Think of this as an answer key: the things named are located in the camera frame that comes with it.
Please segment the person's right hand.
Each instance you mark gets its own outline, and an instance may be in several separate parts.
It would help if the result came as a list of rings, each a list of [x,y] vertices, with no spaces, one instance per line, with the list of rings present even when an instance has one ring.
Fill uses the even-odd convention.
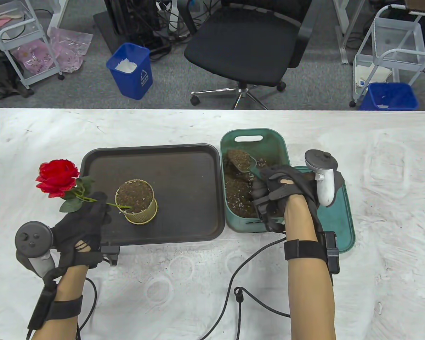
[[[289,165],[264,167],[260,170],[260,177],[253,180],[253,204],[266,231],[282,233],[285,230],[282,224],[275,222],[275,218],[284,214],[292,195],[305,198],[316,233],[321,233],[323,227],[317,212],[320,204],[315,175],[313,172],[300,172]]]

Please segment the person's left hand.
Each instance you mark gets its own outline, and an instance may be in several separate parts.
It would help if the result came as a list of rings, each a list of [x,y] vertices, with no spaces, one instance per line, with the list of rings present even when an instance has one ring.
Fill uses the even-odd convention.
[[[111,207],[107,205],[105,193],[94,192],[91,197],[96,202],[84,202],[78,211],[68,213],[51,228],[53,245],[60,254],[59,268],[79,265],[96,268],[103,260],[101,229],[112,221]]]

